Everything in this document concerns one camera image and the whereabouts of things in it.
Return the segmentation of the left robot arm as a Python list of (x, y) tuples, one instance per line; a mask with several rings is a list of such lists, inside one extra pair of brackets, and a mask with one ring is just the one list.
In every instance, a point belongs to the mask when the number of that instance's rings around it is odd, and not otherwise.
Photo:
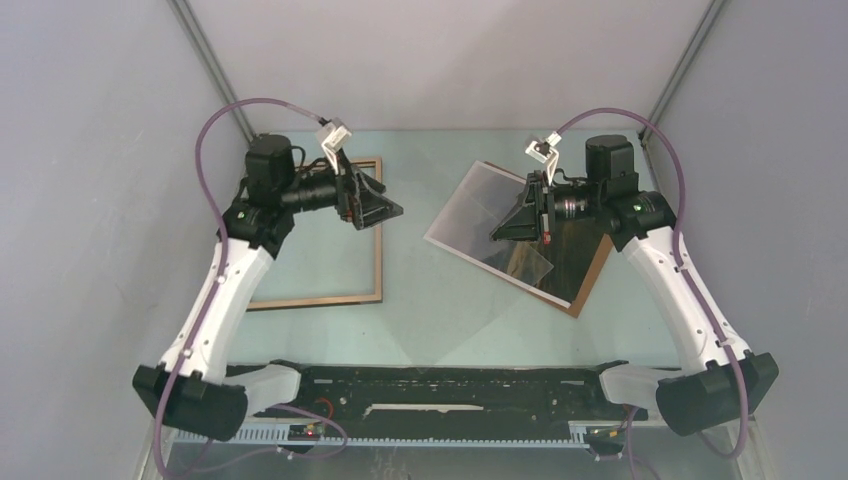
[(249, 145), (246, 174), (222, 215), (214, 259), (177, 338), (154, 366), (138, 366), (132, 387), (163, 425), (216, 441), (232, 439), (245, 419), (279, 404), (304, 416), (315, 388), (280, 363), (230, 376), (227, 356), (261, 279), (293, 230), (295, 215), (325, 208), (357, 230), (403, 214), (386, 187), (343, 151), (296, 166), (297, 146), (265, 134)]

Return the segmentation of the corner aluminium post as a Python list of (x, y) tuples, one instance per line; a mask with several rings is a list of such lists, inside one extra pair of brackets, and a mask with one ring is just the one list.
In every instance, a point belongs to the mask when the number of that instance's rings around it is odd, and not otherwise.
[[(219, 97), (222, 106), (227, 106), (238, 101), (239, 98), (236, 90), (234, 89), (222, 62), (219, 59), (212, 42), (205, 32), (191, 1), (169, 0), (165, 2), (170, 7), (174, 17), (183, 30), (188, 43), (192, 47), (203, 70), (211, 81), (212, 87)], [(229, 119), (237, 126), (246, 144), (249, 145), (257, 137), (257, 132), (248, 120), (242, 107), (233, 108), (225, 115), (222, 115), (216, 123), (222, 123), (224, 116), (229, 117)]]
[[(707, 43), (716, 24), (720, 21), (721, 16), (729, 4), (731, 4), (731, 1), (728, 0), (712, 0), (707, 3), (695, 29), (685, 44), (682, 53), (649, 113), (648, 121), (656, 127), (660, 126), (661, 121), (666, 116), (691, 67), (695, 64), (701, 50)], [(659, 142), (657, 135), (650, 128), (643, 127), (639, 132), (639, 139), (645, 155), (651, 183), (662, 192), (662, 172), (660, 163), (655, 159), (654, 155), (654, 144)]]

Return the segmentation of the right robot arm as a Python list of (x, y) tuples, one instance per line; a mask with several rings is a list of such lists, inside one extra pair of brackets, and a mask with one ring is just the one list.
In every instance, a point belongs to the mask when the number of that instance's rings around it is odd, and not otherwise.
[(622, 135), (590, 138), (585, 176), (557, 180), (560, 140), (557, 133), (528, 140), (526, 154), (543, 167), (527, 175), (491, 239), (550, 245), (556, 226), (596, 221), (645, 282), (680, 365), (676, 371), (629, 363), (606, 367), (583, 388), (583, 408), (596, 418), (620, 405), (654, 411), (680, 436), (733, 420), (746, 423), (777, 379), (774, 357), (754, 353), (717, 306), (668, 201), (640, 188), (631, 142)]

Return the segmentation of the clear acrylic sheet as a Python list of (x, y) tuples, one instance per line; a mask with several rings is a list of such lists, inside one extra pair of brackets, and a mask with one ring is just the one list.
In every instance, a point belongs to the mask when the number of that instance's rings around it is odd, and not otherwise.
[(439, 363), (552, 270), (532, 246), (491, 239), (514, 200), (511, 189), (459, 187), (407, 198), (386, 223), (384, 321), (412, 365)]

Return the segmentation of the landscape photo print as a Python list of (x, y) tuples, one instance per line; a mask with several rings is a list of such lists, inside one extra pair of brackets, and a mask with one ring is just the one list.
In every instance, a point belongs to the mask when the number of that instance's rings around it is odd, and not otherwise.
[(524, 182), (488, 162), (474, 163), (429, 227), (425, 239), (520, 288), (521, 282), (513, 275), (485, 259), (499, 251), (499, 241), (492, 241), (489, 234), (514, 205)]

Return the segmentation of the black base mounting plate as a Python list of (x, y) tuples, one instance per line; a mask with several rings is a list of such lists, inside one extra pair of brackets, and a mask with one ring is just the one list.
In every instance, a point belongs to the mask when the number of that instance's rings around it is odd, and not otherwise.
[(621, 425), (596, 367), (296, 365), (293, 406), (324, 415), (353, 443), (566, 445), (577, 426)]

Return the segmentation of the right corner aluminium post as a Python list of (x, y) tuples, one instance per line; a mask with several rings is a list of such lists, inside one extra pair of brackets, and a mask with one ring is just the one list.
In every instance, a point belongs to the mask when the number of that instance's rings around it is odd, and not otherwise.
[[(649, 113), (648, 121), (656, 127), (660, 126), (661, 121), (666, 116), (691, 67), (695, 64), (701, 50), (707, 43), (716, 24), (720, 21), (721, 16), (729, 4), (731, 4), (731, 1), (728, 0), (712, 0), (707, 3), (695, 29), (685, 44), (682, 53)], [(643, 127), (639, 132), (639, 139), (645, 155), (651, 183), (662, 192), (662, 172), (660, 163), (655, 159), (654, 155), (654, 144), (659, 142), (657, 135), (650, 128)]]

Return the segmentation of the wooden picture frame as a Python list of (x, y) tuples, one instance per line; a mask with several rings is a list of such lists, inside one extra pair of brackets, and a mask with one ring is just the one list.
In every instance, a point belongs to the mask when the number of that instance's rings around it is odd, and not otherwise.
[[(378, 158), (341, 161), (378, 181)], [(246, 160), (245, 199), (261, 209), (256, 228), (271, 263), (260, 278), (251, 311), (379, 303), (384, 296), (383, 227), (357, 230), (336, 212), (335, 173), (327, 160), (298, 165), (291, 154)], [(361, 202), (386, 199), (364, 189)]]

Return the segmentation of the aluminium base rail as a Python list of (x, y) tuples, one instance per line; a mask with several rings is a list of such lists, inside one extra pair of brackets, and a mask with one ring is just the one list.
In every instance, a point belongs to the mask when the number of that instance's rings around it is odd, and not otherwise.
[[(222, 385), (179, 377), (169, 397), (164, 425), (190, 439), (218, 442), (269, 439), (284, 446), (314, 445), (318, 440), (347, 446), (448, 445), (470, 447), (519, 445), (598, 446), (601, 433), (578, 439), (577, 424), (626, 420), (625, 407), (606, 399), (601, 373), (621, 362), (597, 368), (472, 369), (393, 368), (365, 366), (292, 367), (300, 374), (293, 400), (271, 400), (270, 407), (248, 413), (248, 374), (257, 366), (229, 366)], [(719, 380), (684, 380), (678, 371), (660, 382), (657, 406), (637, 407), (635, 420), (648, 413), (662, 415), (675, 434), (690, 436), (738, 420), (738, 392), (733, 375)], [(291, 405), (328, 420), (285, 413), (277, 404)], [(277, 419), (287, 427), (260, 435), (244, 426), (245, 418)]]

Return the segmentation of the brown backing board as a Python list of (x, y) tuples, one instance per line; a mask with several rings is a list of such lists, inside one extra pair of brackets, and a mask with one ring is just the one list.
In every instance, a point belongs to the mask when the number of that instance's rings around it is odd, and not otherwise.
[(558, 221), (549, 244), (499, 241), (489, 257), (532, 297), (577, 318), (613, 250), (592, 220)]

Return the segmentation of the left corner aluminium post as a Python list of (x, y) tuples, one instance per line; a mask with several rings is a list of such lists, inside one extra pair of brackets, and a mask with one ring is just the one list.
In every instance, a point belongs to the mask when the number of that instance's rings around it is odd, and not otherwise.
[[(222, 62), (219, 59), (212, 42), (205, 32), (191, 1), (169, 0), (165, 2), (170, 7), (174, 17), (183, 30), (188, 43), (192, 47), (203, 70), (211, 81), (212, 87), (219, 97), (222, 106), (227, 106), (238, 101), (239, 98), (236, 90), (234, 89)], [(216, 123), (222, 123), (224, 116), (229, 117), (229, 119), (237, 126), (246, 144), (249, 145), (257, 137), (257, 132), (248, 120), (242, 107), (233, 108), (225, 115), (222, 115)]]

